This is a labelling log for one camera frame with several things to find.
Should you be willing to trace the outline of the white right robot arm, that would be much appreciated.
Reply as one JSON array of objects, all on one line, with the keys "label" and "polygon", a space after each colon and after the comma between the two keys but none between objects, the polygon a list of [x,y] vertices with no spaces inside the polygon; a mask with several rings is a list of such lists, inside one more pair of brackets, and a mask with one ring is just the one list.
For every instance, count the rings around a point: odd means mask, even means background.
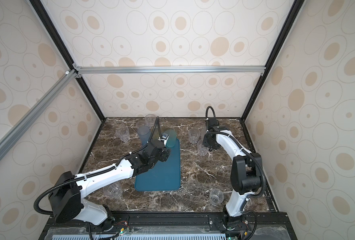
[{"label": "white right robot arm", "polygon": [[203,145],[209,151],[223,148],[232,160],[232,194],[225,209],[228,217],[239,217],[247,202],[262,197],[266,190],[261,156],[247,150],[216,117],[206,117],[205,125]]}]

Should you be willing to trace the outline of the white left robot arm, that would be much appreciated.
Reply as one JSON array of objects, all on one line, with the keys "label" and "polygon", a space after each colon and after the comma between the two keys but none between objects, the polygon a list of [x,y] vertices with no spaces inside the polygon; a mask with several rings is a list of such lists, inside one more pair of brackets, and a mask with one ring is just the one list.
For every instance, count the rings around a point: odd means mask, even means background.
[{"label": "white left robot arm", "polygon": [[139,151],[130,153],[111,166],[72,175],[66,172],[56,183],[59,188],[49,193],[49,202],[55,222],[63,224],[71,220],[91,223],[95,226],[108,225],[111,214],[108,207],[87,200],[91,193],[124,179],[130,179],[165,162],[171,149],[163,140],[151,140]]}]

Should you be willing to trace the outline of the frosted textured clear glass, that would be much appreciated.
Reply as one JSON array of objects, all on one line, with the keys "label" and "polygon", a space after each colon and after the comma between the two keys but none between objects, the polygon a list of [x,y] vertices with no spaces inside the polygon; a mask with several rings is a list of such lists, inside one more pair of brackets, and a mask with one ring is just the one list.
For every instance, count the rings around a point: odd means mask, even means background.
[{"label": "frosted textured clear glass", "polygon": [[202,126],[200,128],[200,137],[201,137],[202,141],[204,141],[204,137],[205,137],[206,131],[207,131],[207,127],[206,126]]}]

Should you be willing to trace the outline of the blue tall plastic glass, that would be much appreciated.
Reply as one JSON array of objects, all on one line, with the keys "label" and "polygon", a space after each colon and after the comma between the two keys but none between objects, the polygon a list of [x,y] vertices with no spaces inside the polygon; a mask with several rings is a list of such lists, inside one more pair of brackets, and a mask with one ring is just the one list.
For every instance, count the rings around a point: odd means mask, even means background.
[{"label": "blue tall plastic glass", "polygon": [[151,136],[151,130],[148,126],[141,126],[137,129],[137,134],[140,138],[142,146],[145,146]]}]

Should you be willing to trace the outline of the green textured plastic glass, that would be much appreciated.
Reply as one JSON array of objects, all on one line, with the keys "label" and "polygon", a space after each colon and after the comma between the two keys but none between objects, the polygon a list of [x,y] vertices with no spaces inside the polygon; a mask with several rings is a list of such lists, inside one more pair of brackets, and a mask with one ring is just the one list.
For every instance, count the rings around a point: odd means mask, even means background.
[{"label": "green textured plastic glass", "polygon": [[168,135],[166,147],[171,149],[176,145],[177,133],[172,129],[166,130],[165,133]]}]

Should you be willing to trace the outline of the yellow tall plastic glass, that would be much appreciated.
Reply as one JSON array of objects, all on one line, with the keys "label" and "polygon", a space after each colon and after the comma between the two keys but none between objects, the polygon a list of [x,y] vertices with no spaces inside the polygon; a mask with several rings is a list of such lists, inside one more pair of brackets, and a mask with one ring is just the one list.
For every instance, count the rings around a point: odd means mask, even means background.
[{"label": "yellow tall plastic glass", "polygon": [[152,139],[153,140],[159,140],[161,134],[162,134],[161,128],[156,127],[155,130],[154,130],[154,134],[153,134]]}]

